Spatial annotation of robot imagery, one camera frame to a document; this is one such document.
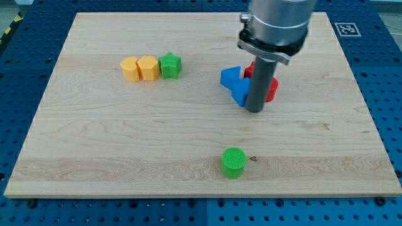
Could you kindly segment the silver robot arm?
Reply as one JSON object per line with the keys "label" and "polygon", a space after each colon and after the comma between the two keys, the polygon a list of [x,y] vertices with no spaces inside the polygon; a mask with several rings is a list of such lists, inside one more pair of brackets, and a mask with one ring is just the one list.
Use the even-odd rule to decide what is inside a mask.
{"label": "silver robot arm", "polygon": [[316,0],[251,0],[237,45],[267,62],[289,64],[302,48]]}

